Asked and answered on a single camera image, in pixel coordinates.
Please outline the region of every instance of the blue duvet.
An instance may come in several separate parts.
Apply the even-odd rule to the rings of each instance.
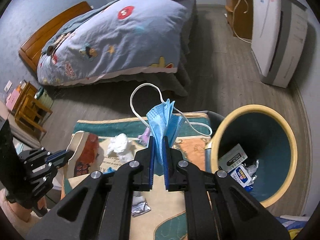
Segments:
[[[181,29],[191,15],[193,3],[194,0],[117,0],[95,10],[89,19],[75,18],[50,40],[54,42],[61,34],[67,37],[54,53],[40,58],[39,82],[74,85],[121,74],[175,73],[180,60]]]

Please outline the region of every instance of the surgical mask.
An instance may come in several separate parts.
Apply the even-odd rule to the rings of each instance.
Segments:
[[[151,86],[156,88],[159,91],[160,94],[160,100],[161,104],[153,107],[148,113],[147,113],[147,119],[149,123],[147,123],[143,118],[134,110],[133,105],[132,105],[132,98],[134,94],[144,86]],[[160,89],[150,83],[144,83],[139,85],[131,94],[130,96],[130,107],[132,109],[132,112],[145,124],[146,127],[150,128],[151,134],[155,139],[156,143],[156,158],[155,158],[155,167],[154,167],[154,173],[157,174],[158,176],[161,176],[164,174],[163,170],[163,137],[167,136],[168,137],[168,143],[169,147],[171,148],[172,145],[174,144],[179,130],[184,122],[187,122],[188,125],[198,134],[203,135],[203,136],[211,136],[212,134],[212,129],[210,126],[204,124],[204,123],[199,123],[199,122],[189,122],[189,120],[185,117],[185,115],[179,111],[177,108],[174,106],[174,101],[170,103],[170,100],[167,99],[165,102],[162,98],[162,94]],[[179,115],[172,114],[172,111],[176,110]],[[204,134],[199,131],[197,131],[192,125],[200,125],[204,126],[209,129],[210,133],[209,134]]]

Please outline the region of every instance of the wooden headboard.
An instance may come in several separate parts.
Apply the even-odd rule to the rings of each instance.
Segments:
[[[49,39],[69,20],[91,10],[87,2],[81,2],[65,10],[43,25],[20,47],[19,55],[37,73],[41,50]]]

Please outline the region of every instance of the pink box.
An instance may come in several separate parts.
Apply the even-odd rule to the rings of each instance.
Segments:
[[[16,104],[18,98],[19,98],[20,93],[18,90],[14,89],[13,92],[11,93],[9,99],[7,98],[7,103],[5,104],[7,108],[12,111],[14,105]]]

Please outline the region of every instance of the metal screw head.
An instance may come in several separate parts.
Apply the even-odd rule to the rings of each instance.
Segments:
[[[185,160],[179,161],[179,162],[178,162],[178,165],[179,165],[180,167],[187,167],[187,166],[188,166],[188,162],[185,161]]]
[[[91,173],[91,178],[93,179],[97,179],[101,176],[101,172],[100,171],[94,171],[93,173]]]
[[[220,178],[225,178],[227,176],[227,172],[226,171],[217,171],[217,175]]]
[[[138,161],[132,161],[129,163],[129,166],[131,168],[135,168],[135,167],[138,167],[139,166],[139,162]]]

